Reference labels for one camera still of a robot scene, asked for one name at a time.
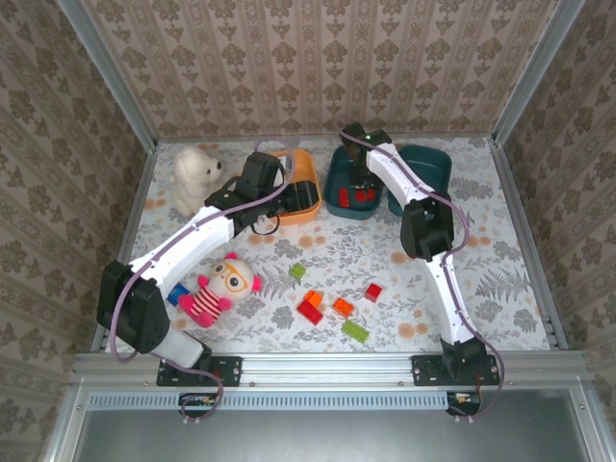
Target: stuffed toy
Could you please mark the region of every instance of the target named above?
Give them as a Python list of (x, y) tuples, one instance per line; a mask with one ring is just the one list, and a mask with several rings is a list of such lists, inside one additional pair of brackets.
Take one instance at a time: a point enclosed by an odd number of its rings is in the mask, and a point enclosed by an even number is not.
[(177, 211), (190, 217), (203, 207), (210, 185), (222, 174), (222, 163), (197, 146), (187, 146), (175, 157), (171, 181), (171, 200)]
[(248, 265), (229, 253), (214, 265), (211, 277), (196, 279), (200, 289), (196, 295), (180, 295), (178, 304), (201, 327), (210, 327), (223, 311), (242, 301), (262, 287), (261, 278)]

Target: patterned tablecloth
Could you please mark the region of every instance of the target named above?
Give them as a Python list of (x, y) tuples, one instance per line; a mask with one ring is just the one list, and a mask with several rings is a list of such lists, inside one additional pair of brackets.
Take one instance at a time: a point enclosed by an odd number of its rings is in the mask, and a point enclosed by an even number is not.
[[(442, 149), (453, 159), (449, 193), (466, 212), (472, 228), (469, 246), (456, 256), (462, 294), (476, 326), (497, 348), (548, 349), (535, 296), (507, 205), (485, 139), (397, 140), (398, 146), (422, 144)], [(321, 187), (336, 141), (302, 141), (315, 161)], [(161, 144), (154, 178), (141, 216), (133, 258), (143, 255), (186, 222), (172, 208), (169, 175), (175, 154), (184, 144)], [(253, 142), (221, 142), (208, 151), (224, 162), (222, 179), (238, 174)], [(277, 143), (262, 145), (265, 152)], [(387, 209), (383, 196), (366, 221), (331, 216), (325, 206), (312, 222), (281, 227), (261, 237), (245, 230), (217, 249), (186, 275), (183, 284), (195, 291), (196, 276), (235, 251), (264, 279), (264, 289), (225, 312), (209, 329), (200, 328), (167, 302), (171, 321), (215, 352), (345, 352), (439, 350), (434, 295), (427, 289), (418, 262), (407, 258), (399, 241), (401, 219)], [(262, 222), (264, 229), (270, 222)], [(456, 242), (461, 227), (456, 226)], [(307, 268), (301, 283), (289, 267)], [(370, 283), (383, 287), (377, 303), (364, 299)], [(313, 326), (296, 310), (309, 290), (325, 291), (324, 319)], [(341, 332), (343, 318), (331, 307), (338, 296), (355, 305), (351, 319), (370, 331), (364, 345)]]

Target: doll face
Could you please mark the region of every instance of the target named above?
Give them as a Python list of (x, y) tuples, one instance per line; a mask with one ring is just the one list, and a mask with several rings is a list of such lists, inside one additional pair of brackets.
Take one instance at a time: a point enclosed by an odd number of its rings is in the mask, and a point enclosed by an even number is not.
[(208, 289), (235, 303), (250, 295), (253, 279), (254, 275), (246, 263), (239, 260), (222, 260), (214, 265)]

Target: orange container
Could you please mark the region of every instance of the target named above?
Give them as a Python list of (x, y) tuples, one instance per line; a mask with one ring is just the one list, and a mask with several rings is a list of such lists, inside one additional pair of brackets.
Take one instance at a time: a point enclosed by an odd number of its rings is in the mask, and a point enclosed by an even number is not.
[[(317, 186), (317, 194), (319, 200), (315, 205), (309, 209), (302, 210), (301, 212), (294, 212), (292, 214), (285, 214), (280, 216), (280, 225), (287, 226), (290, 224), (301, 224), (312, 221), (317, 216), (319, 208), (322, 204), (321, 188), (319, 187), (319, 179), (317, 178), (317, 171), (315, 170), (315, 164), (312, 162), (312, 157), (308, 151), (303, 149), (294, 149), (295, 156), (295, 174), (291, 178), (292, 183), (295, 181), (312, 181)], [(276, 151), (272, 152), (272, 156), (280, 157), (288, 154), (288, 151)]]

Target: dark green tray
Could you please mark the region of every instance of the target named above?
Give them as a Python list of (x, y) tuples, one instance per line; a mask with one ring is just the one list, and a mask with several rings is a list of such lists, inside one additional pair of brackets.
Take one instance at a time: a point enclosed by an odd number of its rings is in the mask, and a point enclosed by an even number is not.
[[(355, 200), (355, 192), (350, 187), (348, 181), (348, 170), (353, 164), (353, 161), (347, 155), (347, 150), (340, 146), (334, 151), (323, 188), (323, 200), (325, 207), (331, 215), (350, 219), (368, 219), (373, 214), (381, 202), (381, 194), (383, 192), (382, 185), (374, 189), (375, 199), (366, 202), (357, 202)], [(348, 189), (349, 207), (347, 209), (340, 207), (338, 191), (340, 188)]]
[[(451, 177), (451, 157), (446, 152), (431, 147), (408, 144), (399, 150), (400, 157), (413, 168), (426, 184), (437, 193), (446, 193)], [(402, 217), (402, 208), (393, 194), (387, 192), (388, 208), (397, 217)]]

